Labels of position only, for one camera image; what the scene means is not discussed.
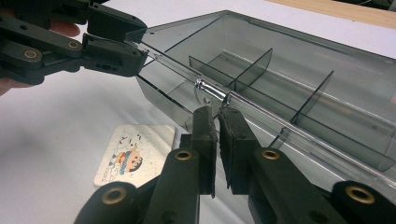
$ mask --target white tabletop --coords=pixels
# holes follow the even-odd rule
[[[261,0],[106,4],[135,15],[149,27],[230,9],[396,58],[396,30]],[[92,182],[96,169],[121,124],[175,125],[176,139],[185,132],[146,100],[135,78],[81,69],[1,96],[0,223],[72,223],[96,190]],[[218,197],[213,201],[201,197],[201,223],[251,223],[247,198],[226,190],[220,163],[218,167]]]

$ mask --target square card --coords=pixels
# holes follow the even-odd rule
[[[174,138],[175,127],[170,125],[118,126],[96,172],[94,185],[122,181],[139,188],[161,173]]]

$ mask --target clear plastic box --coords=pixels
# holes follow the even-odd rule
[[[396,60],[231,11],[126,41],[153,59],[146,97],[187,131],[202,105],[237,108],[313,184],[351,179],[396,203]]]

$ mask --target gold rivet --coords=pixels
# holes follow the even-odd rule
[[[37,53],[34,52],[34,51],[32,51],[32,50],[30,50],[30,49],[26,50],[26,51],[23,53],[23,55],[24,55],[26,58],[28,58],[28,59],[33,59],[33,58],[36,58],[36,57],[37,57]]]
[[[176,159],[178,159],[180,161],[187,161],[187,160],[191,159],[192,154],[187,150],[183,150],[183,151],[179,151],[175,155],[175,157],[176,157]]]
[[[357,186],[348,186],[346,187],[346,194],[353,200],[360,203],[374,203],[375,198],[372,193],[370,193],[367,189],[357,187]]]
[[[262,152],[262,156],[265,159],[271,160],[271,161],[277,160],[280,157],[279,153],[277,153],[276,151],[273,151],[273,150],[269,150],[269,149],[264,150]]]
[[[70,41],[67,45],[72,49],[76,49],[78,47],[78,43],[73,41]]]
[[[123,187],[115,187],[108,189],[102,196],[102,202],[105,204],[119,203],[126,197],[126,189]]]

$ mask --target wooden surface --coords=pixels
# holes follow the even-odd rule
[[[334,17],[396,29],[396,12],[360,7],[332,0],[267,0]]]

